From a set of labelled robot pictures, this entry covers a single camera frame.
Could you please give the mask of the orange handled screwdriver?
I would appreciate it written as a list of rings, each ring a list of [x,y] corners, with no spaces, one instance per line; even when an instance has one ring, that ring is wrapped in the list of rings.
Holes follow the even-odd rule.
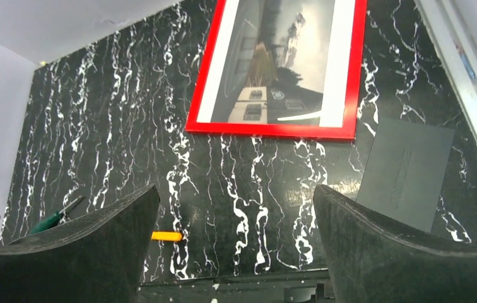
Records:
[[[154,231],[151,235],[152,241],[180,242],[182,239],[180,232]]]

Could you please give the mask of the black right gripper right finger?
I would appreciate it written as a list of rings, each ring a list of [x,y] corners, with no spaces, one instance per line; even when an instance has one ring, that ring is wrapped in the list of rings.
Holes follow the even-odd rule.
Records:
[[[477,246],[405,225],[326,185],[313,202],[338,302],[477,302]]]

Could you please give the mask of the red picture frame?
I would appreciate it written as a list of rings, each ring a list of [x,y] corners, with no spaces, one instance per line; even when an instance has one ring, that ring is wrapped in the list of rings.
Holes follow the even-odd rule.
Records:
[[[218,1],[185,128],[351,141],[366,1]]]

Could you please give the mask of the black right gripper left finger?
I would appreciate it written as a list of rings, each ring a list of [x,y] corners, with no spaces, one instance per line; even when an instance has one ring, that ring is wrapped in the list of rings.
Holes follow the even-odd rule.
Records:
[[[134,302],[159,204],[147,185],[0,246],[0,302]]]

